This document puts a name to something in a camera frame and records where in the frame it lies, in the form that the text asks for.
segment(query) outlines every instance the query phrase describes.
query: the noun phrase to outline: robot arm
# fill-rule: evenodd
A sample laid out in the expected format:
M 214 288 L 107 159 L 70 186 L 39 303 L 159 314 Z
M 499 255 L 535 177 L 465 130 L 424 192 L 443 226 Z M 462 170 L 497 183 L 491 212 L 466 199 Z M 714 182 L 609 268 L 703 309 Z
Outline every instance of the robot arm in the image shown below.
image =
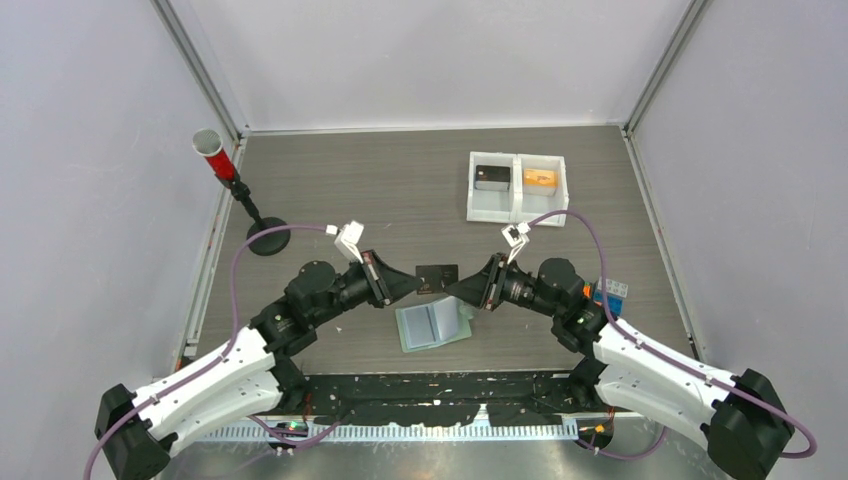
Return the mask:
M 373 250 L 359 252 L 350 246 L 341 246 L 351 251 L 345 273 L 337 274 L 323 261 L 304 265 L 285 295 L 238 332 L 229 355 L 183 388 L 158 400 L 169 385 L 220 357 L 225 345 L 135 392 L 118 384 L 104 393 L 95 427 L 98 438 L 141 402 L 157 399 L 105 444 L 116 478 L 151 478 L 197 438 L 221 426 L 276 407 L 299 405 L 306 379 L 291 357 L 317 340 L 318 326 L 362 303 L 376 308 L 391 305 L 420 286 L 418 278 L 389 267 Z
M 450 295 L 484 310 L 509 302 L 552 318 L 557 340 L 586 357 L 572 373 L 580 379 L 574 383 L 575 398 L 632 410 L 680 432 L 734 478 L 765 478 L 794 428 L 710 382 L 734 385 L 785 411 L 768 379 L 753 370 L 736 376 L 685 357 L 623 319 L 612 325 L 603 308 L 583 294 L 585 283 L 568 260 L 545 260 L 535 277 L 523 272 L 513 259 L 527 243 L 526 230 L 508 230 L 504 236 L 513 253 L 492 255 L 480 272 L 447 287 Z M 645 345 L 705 373 L 707 381 L 661 360 Z

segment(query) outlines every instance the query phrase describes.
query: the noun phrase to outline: rubik's cube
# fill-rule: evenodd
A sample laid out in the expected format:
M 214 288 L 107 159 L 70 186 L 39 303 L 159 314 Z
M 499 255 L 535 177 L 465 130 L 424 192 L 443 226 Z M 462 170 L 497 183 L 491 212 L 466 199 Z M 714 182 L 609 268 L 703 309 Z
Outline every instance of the rubik's cube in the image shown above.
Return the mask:
M 598 305 L 601 304 L 601 279 L 595 282 L 595 288 L 592 289 L 592 300 Z M 610 312 L 621 315 L 621 308 L 624 306 L 624 299 L 627 298 L 627 284 L 616 282 L 612 279 L 607 279 L 607 299 L 610 304 Z

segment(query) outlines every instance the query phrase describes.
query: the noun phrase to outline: orange box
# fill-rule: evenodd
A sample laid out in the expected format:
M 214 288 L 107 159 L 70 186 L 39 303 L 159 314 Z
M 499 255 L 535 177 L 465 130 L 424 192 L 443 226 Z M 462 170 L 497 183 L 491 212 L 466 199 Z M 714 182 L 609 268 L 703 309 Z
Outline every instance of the orange box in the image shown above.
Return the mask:
M 556 188 L 556 172 L 553 170 L 524 169 L 524 185 L 528 187 Z

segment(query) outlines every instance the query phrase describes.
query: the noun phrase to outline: gray wood-grain table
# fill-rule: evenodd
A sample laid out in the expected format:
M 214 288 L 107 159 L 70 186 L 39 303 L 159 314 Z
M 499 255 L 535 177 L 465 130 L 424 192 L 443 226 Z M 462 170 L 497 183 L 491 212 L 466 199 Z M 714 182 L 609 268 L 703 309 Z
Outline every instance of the gray wood-grain table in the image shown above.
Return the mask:
M 242 176 L 264 215 L 289 223 L 365 224 L 362 249 L 414 274 L 416 265 L 458 264 L 460 278 L 507 251 L 503 225 L 465 220 L 470 151 L 565 157 L 573 208 L 593 222 L 607 251 L 609 276 L 629 284 L 623 317 L 645 334 L 691 355 L 669 280 L 625 145 L 616 127 L 442 130 L 256 135 L 246 145 Z M 229 336 L 229 265 L 250 219 L 234 205 L 209 300 L 199 353 Z M 535 271 L 548 257 L 568 258 L 594 282 L 598 254 L 577 219 L 537 227 L 519 265 Z M 346 261 L 330 237 L 294 232 L 273 257 L 243 255 L 237 275 L 241 322 L 282 296 L 298 269 Z M 318 341 L 295 357 L 305 373 L 445 372 L 571 368 L 580 356 L 560 346 L 551 320 L 504 304 L 472 321 L 471 338 L 428 351 L 401 351 L 395 306 L 430 302 L 409 295 L 382 310 L 360 306 L 325 324 Z

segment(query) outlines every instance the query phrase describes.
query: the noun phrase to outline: white wall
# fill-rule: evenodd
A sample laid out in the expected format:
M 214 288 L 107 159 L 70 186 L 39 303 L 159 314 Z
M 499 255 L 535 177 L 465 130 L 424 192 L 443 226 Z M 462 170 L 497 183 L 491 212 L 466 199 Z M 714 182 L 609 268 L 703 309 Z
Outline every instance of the white wall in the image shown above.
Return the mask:
M 0 478 L 80 478 L 103 391 L 173 366 L 219 125 L 148 0 L 3 2 L 0 65 Z
M 845 477 L 846 45 L 843 0 L 713 2 L 636 132 L 707 358 L 820 441 L 775 480 Z
M 627 119 L 688 0 L 191 0 L 253 130 Z

